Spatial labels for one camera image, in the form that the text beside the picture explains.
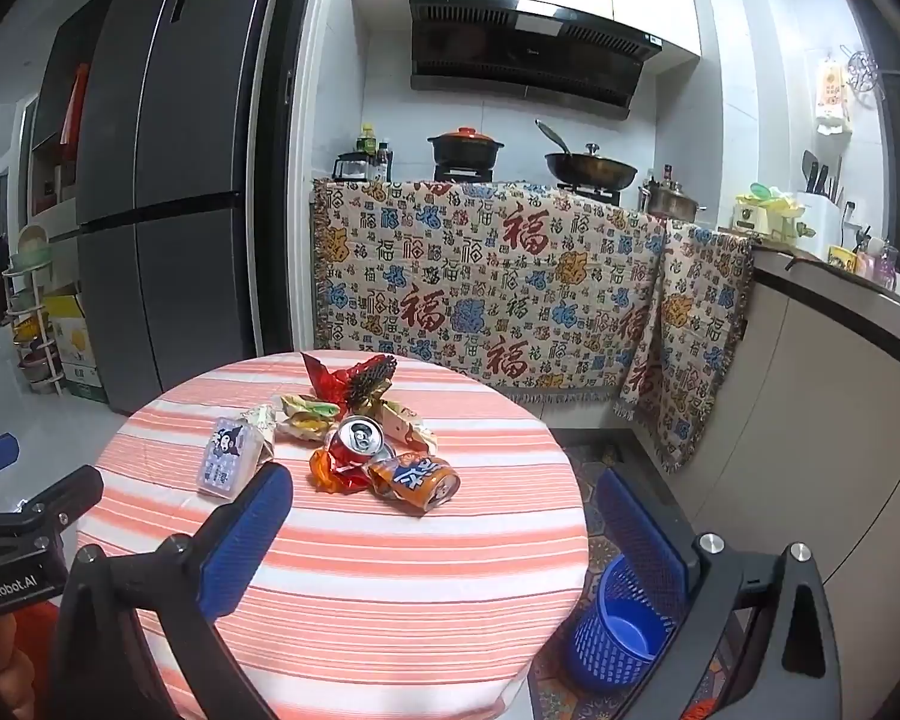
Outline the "round table striped tablecloth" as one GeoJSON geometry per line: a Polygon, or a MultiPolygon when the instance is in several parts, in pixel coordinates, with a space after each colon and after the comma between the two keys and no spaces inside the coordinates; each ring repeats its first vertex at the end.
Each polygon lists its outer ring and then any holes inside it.
{"type": "MultiPolygon", "coordinates": [[[[79,544],[148,553],[215,500],[198,466],[219,418],[306,394],[299,353],[247,359],[142,406],[98,459],[105,491],[79,544]]],[[[461,488],[414,517],[372,493],[317,493],[312,449],[278,439],[294,502],[217,629],[279,718],[494,718],[582,595],[589,540],[572,466],[533,411],[400,359],[391,395],[422,418],[461,488]]]]}

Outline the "orange white snack wrapper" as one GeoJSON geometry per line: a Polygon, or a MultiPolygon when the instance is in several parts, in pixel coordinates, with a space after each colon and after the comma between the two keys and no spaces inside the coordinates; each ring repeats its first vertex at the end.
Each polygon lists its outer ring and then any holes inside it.
{"type": "Polygon", "coordinates": [[[310,481],[320,493],[354,494],[370,488],[362,468],[338,470],[328,449],[317,449],[308,461],[310,481]]]}

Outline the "red plastic bag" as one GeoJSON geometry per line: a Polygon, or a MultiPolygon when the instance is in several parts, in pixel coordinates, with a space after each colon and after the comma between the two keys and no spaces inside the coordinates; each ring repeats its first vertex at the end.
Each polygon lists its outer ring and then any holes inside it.
{"type": "Polygon", "coordinates": [[[304,361],[307,376],[312,383],[315,397],[326,403],[333,403],[341,410],[346,411],[347,406],[344,399],[346,398],[347,371],[352,366],[330,371],[324,362],[315,356],[307,355],[307,353],[302,355],[302,361],[304,361]]]}

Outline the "black foam net sleeve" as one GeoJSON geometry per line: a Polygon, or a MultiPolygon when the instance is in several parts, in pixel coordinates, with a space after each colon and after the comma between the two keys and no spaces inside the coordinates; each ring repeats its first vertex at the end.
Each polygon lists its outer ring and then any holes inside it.
{"type": "Polygon", "coordinates": [[[359,362],[347,371],[346,398],[349,411],[374,410],[380,398],[391,387],[391,379],[397,372],[395,356],[375,355],[359,362]]]}

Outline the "blue plastic waste basket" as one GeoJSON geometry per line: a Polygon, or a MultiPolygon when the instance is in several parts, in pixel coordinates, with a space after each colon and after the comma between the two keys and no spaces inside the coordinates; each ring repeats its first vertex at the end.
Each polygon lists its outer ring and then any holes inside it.
{"type": "Polygon", "coordinates": [[[676,628],[657,613],[629,561],[620,554],[596,584],[566,647],[566,668],[581,688],[613,692],[639,683],[676,628]]]}

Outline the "small patterned fu cloth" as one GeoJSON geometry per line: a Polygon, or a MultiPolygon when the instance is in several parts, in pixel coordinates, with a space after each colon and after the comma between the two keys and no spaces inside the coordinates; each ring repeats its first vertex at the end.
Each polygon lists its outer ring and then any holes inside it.
{"type": "Polygon", "coordinates": [[[662,220],[649,239],[644,300],[622,322],[616,410],[642,424],[665,470],[697,454],[743,338],[754,254],[748,238],[689,221],[662,220]]]}

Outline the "yellow cardboard box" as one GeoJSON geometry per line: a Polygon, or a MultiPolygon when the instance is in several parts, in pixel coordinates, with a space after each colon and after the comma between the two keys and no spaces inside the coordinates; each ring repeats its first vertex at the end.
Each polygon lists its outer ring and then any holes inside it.
{"type": "Polygon", "coordinates": [[[105,403],[107,394],[98,373],[89,324],[79,294],[46,296],[45,305],[69,394],[105,403]]]}

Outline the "red crushed soda can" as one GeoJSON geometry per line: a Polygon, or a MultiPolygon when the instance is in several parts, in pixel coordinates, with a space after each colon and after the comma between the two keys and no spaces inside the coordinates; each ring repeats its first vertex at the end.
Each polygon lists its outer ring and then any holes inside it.
{"type": "Polygon", "coordinates": [[[362,470],[385,449],[382,428],[367,416],[350,416],[338,424],[329,438],[328,455],[338,473],[362,470]]]}

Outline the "beige pastry wrapper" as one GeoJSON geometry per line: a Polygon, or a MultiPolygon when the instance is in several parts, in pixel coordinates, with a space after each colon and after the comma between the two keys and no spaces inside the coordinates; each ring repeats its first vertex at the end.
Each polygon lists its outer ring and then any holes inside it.
{"type": "Polygon", "coordinates": [[[377,411],[377,421],[386,437],[403,447],[429,454],[437,452],[434,434],[425,426],[416,411],[409,410],[393,400],[382,400],[377,411]]]}

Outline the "yellow green snack wrapper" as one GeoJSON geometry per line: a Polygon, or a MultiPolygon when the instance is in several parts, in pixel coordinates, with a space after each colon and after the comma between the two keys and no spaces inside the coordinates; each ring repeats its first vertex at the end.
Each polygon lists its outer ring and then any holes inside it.
{"type": "Polygon", "coordinates": [[[338,405],[310,395],[279,395],[274,400],[276,433],[304,442],[323,442],[340,417],[338,405]]]}

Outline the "clear printed plastic box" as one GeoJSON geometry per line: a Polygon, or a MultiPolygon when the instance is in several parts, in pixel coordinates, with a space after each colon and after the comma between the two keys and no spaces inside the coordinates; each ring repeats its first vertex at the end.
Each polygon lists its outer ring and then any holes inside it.
{"type": "Polygon", "coordinates": [[[263,438],[244,419],[218,419],[199,463],[198,491],[234,500],[255,475],[263,438]]]}

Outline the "steel pot with lid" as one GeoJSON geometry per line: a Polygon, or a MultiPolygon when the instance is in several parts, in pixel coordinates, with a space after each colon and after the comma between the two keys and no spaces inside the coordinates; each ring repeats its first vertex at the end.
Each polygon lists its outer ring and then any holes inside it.
{"type": "Polygon", "coordinates": [[[647,179],[640,186],[639,208],[649,215],[692,223],[704,207],[676,182],[647,179]]]}

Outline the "floral white paper box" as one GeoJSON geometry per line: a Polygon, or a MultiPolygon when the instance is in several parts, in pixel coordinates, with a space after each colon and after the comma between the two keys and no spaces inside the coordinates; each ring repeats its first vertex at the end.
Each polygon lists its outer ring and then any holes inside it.
{"type": "Polygon", "coordinates": [[[274,436],[276,436],[276,411],[271,403],[253,406],[240,415],[240,419],[260,434],[260,455],[258,461],[265,463],[274,457],[274,436]]]}

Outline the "black range hood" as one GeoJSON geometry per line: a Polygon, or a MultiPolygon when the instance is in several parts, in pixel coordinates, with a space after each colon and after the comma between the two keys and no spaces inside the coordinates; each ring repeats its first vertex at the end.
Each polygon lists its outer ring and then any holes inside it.
{"type": "Polygon", "coordinates": [[[411,86],[571,107],[624,121],[648,32],[538,0],[409,0],[411,86]]]}

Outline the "orange crushed soda can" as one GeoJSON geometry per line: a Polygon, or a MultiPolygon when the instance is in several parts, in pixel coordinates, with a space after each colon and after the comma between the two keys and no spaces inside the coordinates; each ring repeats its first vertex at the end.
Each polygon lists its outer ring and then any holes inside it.
{"type": "Polygon", "coordinates": [[[453,466],[429,452],[374,458],[365,465],[365,474],[377,496],[409,505],[419,514],[429,514],[460,489],[453,466]]]}

